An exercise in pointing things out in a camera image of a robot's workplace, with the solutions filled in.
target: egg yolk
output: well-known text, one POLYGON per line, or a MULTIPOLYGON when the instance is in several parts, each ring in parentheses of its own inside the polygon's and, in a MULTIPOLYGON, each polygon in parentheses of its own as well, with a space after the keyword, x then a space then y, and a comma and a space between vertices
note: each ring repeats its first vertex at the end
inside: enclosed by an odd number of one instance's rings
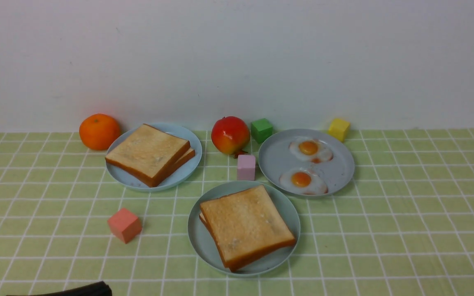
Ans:
POLYGON ((316 154, 318 152, 318 144, 312 141, 304 141, 299 144, 299 150, 306 155, 316 154))
POLYGON ((312 178, 307 173, 297 172, 292 175, 292 183, 297 187, 307 187, 312 178))

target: wooden block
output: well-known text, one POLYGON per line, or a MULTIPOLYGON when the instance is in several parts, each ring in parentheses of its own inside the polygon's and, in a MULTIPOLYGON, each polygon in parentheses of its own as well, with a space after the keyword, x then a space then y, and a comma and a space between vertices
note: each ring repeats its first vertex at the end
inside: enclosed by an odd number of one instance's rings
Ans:
POLYGON ((330 124, 329 135, 335 137, 341 142, 344 142, 346 134, 349 132, 349 130, 350 122, 340 118, 335 118, 330 124))
POLYGON ((250 129, 252 137, 259 144, 264 142, 266 139, 268 139, 268 137, 273 134, 273 126, 266 118, 262 118, 252 122, 252 126, 250 129))
POLYGON ((130 242, 142 231, 140 219, 126 208, 121 208, 107 223, 111 232, 124 243, 130 242))
POLYGON ((237 180, 256 180, 256 157, 241 154, 237 157, 237 180))

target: gray plate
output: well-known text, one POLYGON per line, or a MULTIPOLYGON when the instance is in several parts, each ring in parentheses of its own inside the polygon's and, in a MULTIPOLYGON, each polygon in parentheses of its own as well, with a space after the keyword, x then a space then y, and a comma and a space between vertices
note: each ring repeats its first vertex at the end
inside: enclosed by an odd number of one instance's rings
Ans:
POLYGON ((275 133, 269 137, 259 149, 258 165, 265 177, 282 191, 296 197, 318 198, 336 193, 345 187, 354 176, 354 158, 350 150, 336 138, 313 129, 288 129, 275 133), (312 137, 318 139, 333 153, 331 161, 319 164, 300 161, 288 150, 288 145, 298 137, 312 137), (282 187, 279 177, 283 172, 300 167, 312 168, 327 184, 327 194, 302 195, 291 192, 282 187))
POLYGON ((284 222, 292 231, 293 235, 297 239, 297 243, 294 247, 284 247, 279 249, 261 259, 249 264, 236 272, 231 272, 228 268, 225 268, 222 264, 220 255, 218 254, 217 247, 208 230, 199 219, 201 213, 200 204, 207 200, 218 199, 224 195, 236 193, 239 191, 246 190, 248 188, 256 187, 261 185, 260 182, 254 182, 250 180, 238 180, 233 182, 224 183, 213 189, 210 189, 195 203, 190 212, 188 219, 188 236, 190 237, 190 243, 195 249, 196 253, 203 259, 207 264, 215 268, 216 270, 234 276, 234 277, 252 277, 255 275, 269 272, 274 268, 279 267, 290 255, 293 253, 297 245, 299 244, 299 234, 301 233, 301 221, 299 215, 292 202, 282 192, 265 185, 265 188, 270 195, 272 202, 281 214, 284 222))
MULTIPOLYGON (((184 163, 181 167, 179 167, 171 176, 167 177, 165 180, 162 181, 157 187, 149 187, 146 184, 140 182, 137 178, 132 176, 130 173, 122 170, 121 168, 111 165, 109 163, 105 163, 105 167, 107 168, 107 172, 113 179, 115 179, 118 183, 122 183, 125 187, 132 189, 134 191, 141 191, 141 192, 154 192, 154 191, 162 191, 169 189, 171 187, 175 187, 182 183, 184 180, 189 178, 195 168, 199 165, 202 157, 202 145, 199 138, 189 129, 186 129, 183 126, 169 124, 169 123, 148 123, 150 126, 154 128, 168 133, 173 136, 181 137, 190 141, 190 146, 193 150, 195 150, 195 156, 184 163)), ((116 141, 113 142, 111 147, 107 150, 107 153, 111 152, 116 146, 120 145, 125 139, 128 138, 134 131, 137 130, 137 127, 131 129, 130 131, 121 135, 116 141)))

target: fried egg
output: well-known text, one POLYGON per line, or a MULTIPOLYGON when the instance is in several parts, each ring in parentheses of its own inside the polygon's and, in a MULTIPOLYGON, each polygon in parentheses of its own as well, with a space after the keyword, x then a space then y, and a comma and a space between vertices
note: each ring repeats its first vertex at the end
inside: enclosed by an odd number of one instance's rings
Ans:
POLYGON ((329 191, 327 184, 312 170, 294 168, 281 174, 279 183, 295 194, 318 195, 329 191))
POLYGON ((290 143, 288 150, 298 160, 320 163, 333 158, 332 151, 322 142, 309 137, 301 137, 290 143))

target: apple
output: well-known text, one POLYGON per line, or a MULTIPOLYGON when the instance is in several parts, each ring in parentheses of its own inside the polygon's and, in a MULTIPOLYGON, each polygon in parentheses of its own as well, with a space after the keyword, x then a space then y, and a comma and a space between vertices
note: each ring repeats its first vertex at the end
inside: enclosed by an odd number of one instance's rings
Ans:
POLYGON ((240 118, 223 117, 213 125, 211 141, 220 152, 237 158, 240 154, 248 154, 242 149, 250 142, 250 130, 240 118))

